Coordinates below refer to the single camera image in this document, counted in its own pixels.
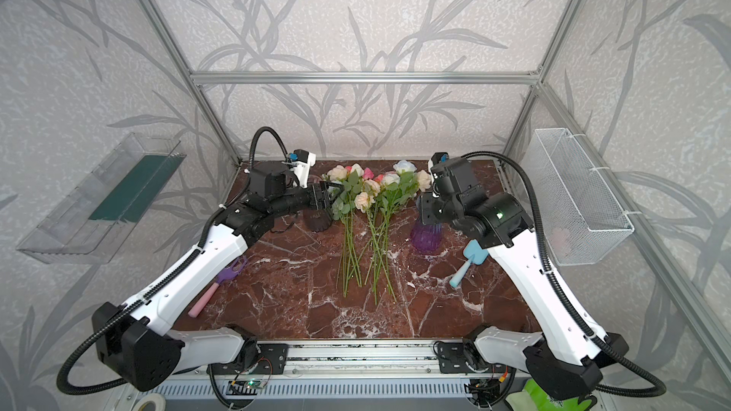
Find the white tape roll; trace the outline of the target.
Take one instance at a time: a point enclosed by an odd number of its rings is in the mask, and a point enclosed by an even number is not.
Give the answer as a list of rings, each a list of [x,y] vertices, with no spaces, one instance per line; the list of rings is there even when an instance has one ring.
[[[142,397],[137,403],[135,403],[132,411],[166,411],[167,400],[166,398],[158,393],[152,393]]]

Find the aluminium front rail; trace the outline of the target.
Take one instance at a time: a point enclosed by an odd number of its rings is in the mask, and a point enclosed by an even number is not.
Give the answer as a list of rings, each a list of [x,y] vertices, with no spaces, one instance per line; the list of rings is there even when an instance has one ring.
[[[176,332],[160,336],[143,330],[122,336],[116,350],[100,349],[106,365],[140,391],[148,391],[174,373],[203,365],[233,365],[249,370],[265,354],[274,355],[273,372],[285,368],[281,344],[257,346],[255,338],[230,328],[213,331]],[[480,373],[493,363],[530,373],[535,379],[567,377],[592,380],[601,375],[595,359],[599,348],[584,335],[570,332],[563,338],[520,333],[488,327],[462,342],[444,345],[457,360],[447,361],[441,371]],[[425,370],[441,358],[426,341],[386,341],[382,344],[304,344],[287,350],[295,363],[316,363],[318,368]]]

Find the flower bunch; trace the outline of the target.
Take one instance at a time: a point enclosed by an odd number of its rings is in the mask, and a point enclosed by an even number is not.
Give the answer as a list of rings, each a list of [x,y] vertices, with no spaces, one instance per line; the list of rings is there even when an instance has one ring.
[[[350,292],[350,285],[363,283],[360,259],[355,240],[355,221],[358,212],[371,205],[371,196],[365,189],[367,172],[360,164],[337,165],[325,174],[331,195],[331,213],[334,221],[343,225],[343,248],[340,259],[339,280],[343,295]]]
[[[375,302],[379,300],[381,279],[384,279],[388,294],[393,299],[396,298],[388,257],[391,220],[431,185],[432,178],[426,170],[419,170],[413,163],[405,160],[394,164],[391,171],[364,181],[364,188],[367,189],[365,194],[372,199],[365,214],[369,221],[372,251],[367,277],[370,279]]]

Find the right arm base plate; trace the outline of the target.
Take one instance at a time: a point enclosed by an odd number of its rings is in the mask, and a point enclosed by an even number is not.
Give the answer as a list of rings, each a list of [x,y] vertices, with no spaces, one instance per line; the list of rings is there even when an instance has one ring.
[[[466,342],[436,341],[432,351],[443,374],[478,374],[489,370],[488,364]]]

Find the dark red glass vase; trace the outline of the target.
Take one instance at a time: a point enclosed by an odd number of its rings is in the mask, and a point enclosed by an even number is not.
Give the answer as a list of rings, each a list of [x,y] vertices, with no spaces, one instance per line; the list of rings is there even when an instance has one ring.
[[[316,175],[308,177],[308,187],[314,188],[322,196],[322,199],[315,209],[306,209],[304,211],[305,225],[312,232],[324,232],[331,227],[333,222],[330,209],[330,190],[324,180]]]

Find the pink object in basket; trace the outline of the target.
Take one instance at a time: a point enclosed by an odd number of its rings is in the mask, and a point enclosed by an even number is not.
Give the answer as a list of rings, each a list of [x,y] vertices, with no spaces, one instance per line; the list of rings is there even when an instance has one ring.
[[[553,228],[548,235],[550,247],[557,260],[563,261],[569,257],[573,249],[571,232],[566,228]]]

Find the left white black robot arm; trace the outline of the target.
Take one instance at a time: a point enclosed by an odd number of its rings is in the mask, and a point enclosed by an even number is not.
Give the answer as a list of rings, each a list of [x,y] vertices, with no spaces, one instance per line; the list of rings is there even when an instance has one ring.
[[[236,201],[220,207],[199,241],[159,278],[121,306],[103,304],[93,314],[99,360],[139,391],[150,391],[184,370],[255,362],[255,335],[241,327],[176,331],[190,303],[221,271],[274,227],[275,221],[305,209],[329,209],[333,191],[308,182],[310,167],[265,162]]]

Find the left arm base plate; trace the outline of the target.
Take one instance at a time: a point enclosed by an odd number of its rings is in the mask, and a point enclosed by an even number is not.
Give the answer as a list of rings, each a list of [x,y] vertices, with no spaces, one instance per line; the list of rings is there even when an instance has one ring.
[[[216,376],[241,375],[283,375],[287,364],[289,345],[284,342],[258,344],[256,354],[247,355],[233,363],[215,363],[212,367]]]

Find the purple blue glass vase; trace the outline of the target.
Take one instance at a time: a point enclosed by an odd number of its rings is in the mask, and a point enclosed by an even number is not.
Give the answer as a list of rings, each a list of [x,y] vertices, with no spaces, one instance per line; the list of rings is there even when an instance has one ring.
[[[442,225],[425,225],[417,219],[410,232],[409,238],[413,248],[422,255],[430,255],[436,252],[443,239]]]

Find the light blue handled tool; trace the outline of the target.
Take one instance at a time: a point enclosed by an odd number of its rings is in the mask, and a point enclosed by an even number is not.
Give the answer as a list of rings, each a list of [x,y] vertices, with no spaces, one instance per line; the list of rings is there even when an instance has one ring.
[[[460,287],[464,276],[472,266],[481,266],[487,260],[489,252],[484,249],[477,240],[471,240],[463,250],[466,260],[457,272],[450,278],[449,285],[453,288]]]

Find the purple pink handled tool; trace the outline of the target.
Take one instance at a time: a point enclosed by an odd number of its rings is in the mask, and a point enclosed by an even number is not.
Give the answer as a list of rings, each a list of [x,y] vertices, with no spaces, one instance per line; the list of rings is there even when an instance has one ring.
[[[197,318],[200,313],[207,306],[211,298],[214,296],[216,291],[224,285],[239,276],[247,265],[249,260],[245,255],[235,259],[226,268],[222,269],[214,279],[213,283],[207,288],[203,295],[195,302],[192,308],[188,311],[188,317]]]

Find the green black work glove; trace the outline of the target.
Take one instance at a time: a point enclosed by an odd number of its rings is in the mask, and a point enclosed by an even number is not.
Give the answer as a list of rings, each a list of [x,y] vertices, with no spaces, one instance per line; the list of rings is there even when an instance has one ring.
[[[584,399],[553,399],[535,380],[528,380],[521,391],[509,394],[504,401],[510,410],[515,411],[585,411],[598,403],[593,395]]]

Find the green circuit board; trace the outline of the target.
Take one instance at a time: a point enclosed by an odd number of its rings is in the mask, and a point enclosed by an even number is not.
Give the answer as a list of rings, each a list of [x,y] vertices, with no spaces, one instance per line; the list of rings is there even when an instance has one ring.
[[[264,391],[268,379],[234,379],[228,383],[227,393],[234,397],[253,397]]]

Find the clear plastic wall tray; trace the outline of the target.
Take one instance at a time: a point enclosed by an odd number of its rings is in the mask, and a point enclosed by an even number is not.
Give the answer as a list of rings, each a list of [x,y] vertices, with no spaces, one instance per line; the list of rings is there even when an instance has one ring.
[[[108,264],[186,157],[179,139],[129,134],[17,250],[43,264]]]

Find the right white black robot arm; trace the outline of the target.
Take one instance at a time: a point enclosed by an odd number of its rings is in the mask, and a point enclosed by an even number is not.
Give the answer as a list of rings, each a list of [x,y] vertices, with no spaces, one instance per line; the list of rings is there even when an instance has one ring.
[[[468,264],[495,261],[520,291],[540,325],[523,333],[479,327],[464,338],[466,364],[483,372],[498,363],[528,373],[555,400],[584,399],[612,365],[607,354],[591,342],[548,281],[538,249],[534,223],[520,202],[502,192],[490,196],[464,158],[445,152],[428,164],[432,188],[418,200],[423,224],[448,224],[468,237]]]

